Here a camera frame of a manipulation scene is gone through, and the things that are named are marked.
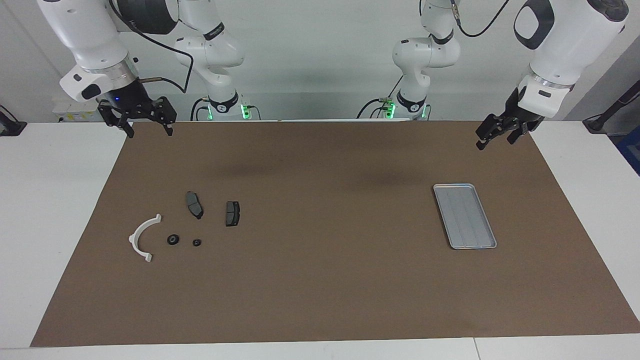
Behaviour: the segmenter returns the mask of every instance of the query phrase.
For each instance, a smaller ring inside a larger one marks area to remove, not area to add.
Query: white table
[[[547,121],[533,137],[640,316],[640,177],[580,122]],[[28,349],[124,140],[103,124],[0,138],[0,359],[640,359],[640,334]]]

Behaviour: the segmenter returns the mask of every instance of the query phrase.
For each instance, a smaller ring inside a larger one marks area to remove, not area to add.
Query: gray tray
[[[436,184],[433,191],[452,248],[493,249],[497,246],[475,186]]]

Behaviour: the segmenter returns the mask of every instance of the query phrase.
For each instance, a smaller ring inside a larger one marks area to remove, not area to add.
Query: brown paper mat
[[[640,332],[531,138],[476,126],[136,124],[32,346]],[[496,249],[449,247],[432,186],[459,182]]]

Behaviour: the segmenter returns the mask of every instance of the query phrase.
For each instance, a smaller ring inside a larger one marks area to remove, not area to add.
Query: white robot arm
[[[243,96],[238,94],[225,70],[244,62],[244,49],[225,30],[213,1],[180,0],[179,6],[181,21],[202,36],[179,38],[175,48],[193,56],[193,70],[207,85],[211,114],[215,119],[246,118]],[[178,54],[177,57],[181,64],[189,66],[187,56]]]
[[[426,69],[449,67],[460,57],[460,44],[453,37],[455,19],[451,0],[427,0],[422,9],[422,27],[427,38],[409,38],[394,47],[394,63],[402,70],[399,90],[393,95],[396,117],[420,118],[431,79]]]
[[[517,39],[534,50],[526,75],[500,116],[477,129],[477,146],[508,131],[509,143],[553,117],[582,71],[607,49],[628,15],[625,0],[528,0],[514,24]]]
[[[76,59],[77,65],[60,80],[69,96],[84,102],[103,95],[106,101],[98,110],[105,123],[129,137],[134,135],[130,119],[149,119],[173,133],[175,110],[165,97],[149,98],[103,0],[38,0],[38,5]]]

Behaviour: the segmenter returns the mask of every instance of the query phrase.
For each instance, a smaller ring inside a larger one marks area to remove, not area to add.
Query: white plastic arc
[[[138,247],[138,240],[140,239],[140,235],[142,235],[142,232],[144,232],[144,230],[146,230],[151,225],[158,224],[160,221],[162,221],[162,215],[158,214],[155,218],[149,219],[138,226],[136,232],[129,237],[129,242],[131,243],[131,246],[133,246],[133,250],[140,254],[140,256],[143,256],[147,263],[151,262],[151,257],[153,255],[149,254],[148,252],[141,251]]]

